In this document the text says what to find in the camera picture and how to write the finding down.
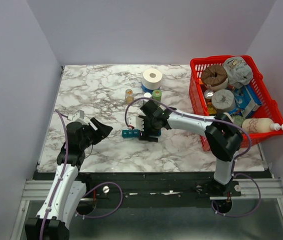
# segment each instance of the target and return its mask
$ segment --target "blue box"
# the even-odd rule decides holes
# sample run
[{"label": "blue box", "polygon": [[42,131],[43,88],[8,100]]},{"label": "blue box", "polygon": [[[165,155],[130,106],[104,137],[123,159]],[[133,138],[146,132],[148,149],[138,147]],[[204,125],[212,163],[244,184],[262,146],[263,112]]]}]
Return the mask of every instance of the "blue box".
[{"label": "blue box", "polygon": [[237,107],[241,109],[241,115],[246,119],[251,118],[262,106],[262,102],[250,84],[235,89],[234,96]]}]

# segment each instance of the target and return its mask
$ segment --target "marble countertop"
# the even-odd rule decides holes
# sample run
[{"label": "marble countertop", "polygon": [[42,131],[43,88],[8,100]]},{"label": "marble countertop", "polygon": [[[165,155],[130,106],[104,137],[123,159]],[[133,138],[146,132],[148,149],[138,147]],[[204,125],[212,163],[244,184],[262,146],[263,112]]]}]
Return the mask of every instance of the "marble countertop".
[{"label": "marble countertop", "polygon": [[[162,130],[158,143],[123,138],[126,129],[124,112],[125,90],[132,89],[135,98],[143,95],[141,78],[148,68],[163,73],[162,102],[192,113],[189,91],[189,65],[69,65],[65,67],[55,109],[64,114],[85,112],[85,119],[96,117],[112,126],[113,131],[93,147],[84,160],[81,172],[205,172],[215,171],[213,154],[204,152],[199,135],[183,130]],[[141,114],[136,103],[128,116]],[[56,158],[65,141],[62,123],[52,114],[38,171],[56,170]],[[235,171],[263,171],[263,161],[257,145],[239,158]]]}]

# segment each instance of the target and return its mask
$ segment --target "red plastic basket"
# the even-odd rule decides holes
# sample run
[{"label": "red plastic basket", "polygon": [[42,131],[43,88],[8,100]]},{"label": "red plastic basket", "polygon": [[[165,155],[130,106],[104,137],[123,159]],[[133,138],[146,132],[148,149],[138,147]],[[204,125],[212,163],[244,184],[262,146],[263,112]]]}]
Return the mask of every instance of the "red plastic basket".
[{"label": "red plastic basket", "polygon": [[[203,91],[200,86],[200,77],[205,68],[218,64],[223,65],[226,59],[234,56],[221,55],[221,56],[210,56],[206,58],[194,58],[190,61],[191,77],[189,84],[189,96],[193,112],[197,115],[209,116],[208,108],[204,99]],[[253,72],[253,79],[250,85],[253,87],[255,93],[262,102],[262,106],[254,113],[254,118],[270,118],[275,123],[283,124],[283,117],[280,113],[277,102],[273,100],[267,91],[267,88],[263,82],[263,75],[258,71],[256,64],[253,59],[248,55],[241,56],[246,63],[251,67]],[[272,136],[282,135],[283,131],[272,131],[266,133],[251,133],[252,145],[256,145]],[[209,151],[210,146],[207,142],[206,137],[200,136],[201,145],[204,151]],[[247,137],[243,136],[241,148],[247,148],[249,145]]]}]

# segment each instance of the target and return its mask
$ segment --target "metal bracket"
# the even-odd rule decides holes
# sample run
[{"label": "metal bracket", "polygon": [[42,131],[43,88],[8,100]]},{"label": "metal bracket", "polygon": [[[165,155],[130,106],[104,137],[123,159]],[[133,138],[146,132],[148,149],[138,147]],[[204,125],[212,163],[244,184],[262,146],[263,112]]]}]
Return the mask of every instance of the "metal bracket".
[{"label": "metal bracket", "polygon": [[21,200],[19,209],[18,209],[18,213],[17,213],[17,217],[16,217],[16,221],[13,226],[12,234],[10,237],[11,240],[21,239],[29,205],[30,205],[30,201]]},{"label": "metal bracket", "polygon": [[[250,179],[235,179],[239,183],[241,196],[232,196],[232,199],[258,199],[256,185]],[[283,183],[280,178],[255,179],[262,199],[283,199]],[[225,200],[224,196],[210,197],[210,200]]]}]

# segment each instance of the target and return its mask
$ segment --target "toilet paper roll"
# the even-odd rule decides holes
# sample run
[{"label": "toilet paper roll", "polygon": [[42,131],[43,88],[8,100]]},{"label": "toilet paper roll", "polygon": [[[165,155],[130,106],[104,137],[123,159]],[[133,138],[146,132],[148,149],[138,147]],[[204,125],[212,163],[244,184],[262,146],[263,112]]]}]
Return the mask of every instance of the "toilet paper roll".
[{"label": "toilet paper roll", "polygon": [[218,64],[211,65],[202,72],[201,81],[206,88],[217,92],[218,90],[225,89],[228,86],[228,79],[226,70],[223,66]]},{"label": "toilet paper roll", "polygon": [[146,93],[152,93],[161,87],[163,74],[154,68],[149,68],[142,74],[141,88]]},{"label": "toilet paper roll", "polygon": [[234,94],[226,89],[215,92],[211,103],[218,113],[231,112],[236,108]]}]

